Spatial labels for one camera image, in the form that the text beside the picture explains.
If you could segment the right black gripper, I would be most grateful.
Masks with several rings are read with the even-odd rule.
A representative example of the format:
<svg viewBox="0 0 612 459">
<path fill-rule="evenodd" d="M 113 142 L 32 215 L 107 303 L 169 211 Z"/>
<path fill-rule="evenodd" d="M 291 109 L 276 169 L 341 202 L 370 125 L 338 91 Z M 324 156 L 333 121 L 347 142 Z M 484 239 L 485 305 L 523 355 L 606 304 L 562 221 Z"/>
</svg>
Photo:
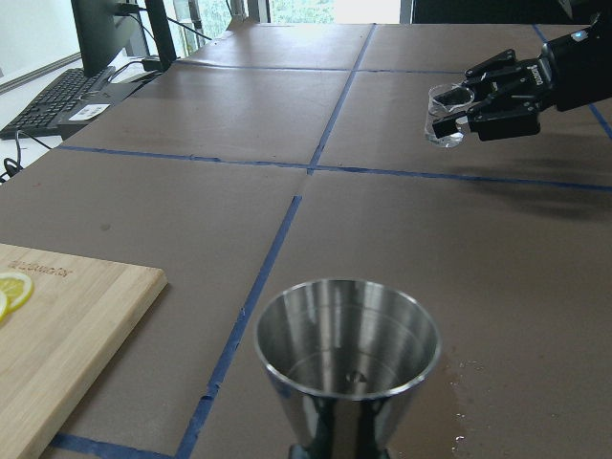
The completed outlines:
<svg viewBox="0 0 612 459">
<path fill-rule="evenodd" d="M 540 57 L 549 65 L 558 111 L 610 98 L 611 14 L 600 13 L 591 26 L 547 42 Z M 540 132 L 539 113 L 550 105 L 550 88 L 536 58 L 518 60 L 507 49 L 467 69 L 463 86 L 474 94 L 464 135 L 487 142 Z M 451 117 L 435 121 L 437 136 L 453 132 L 451 123 Z"/>
</svg>

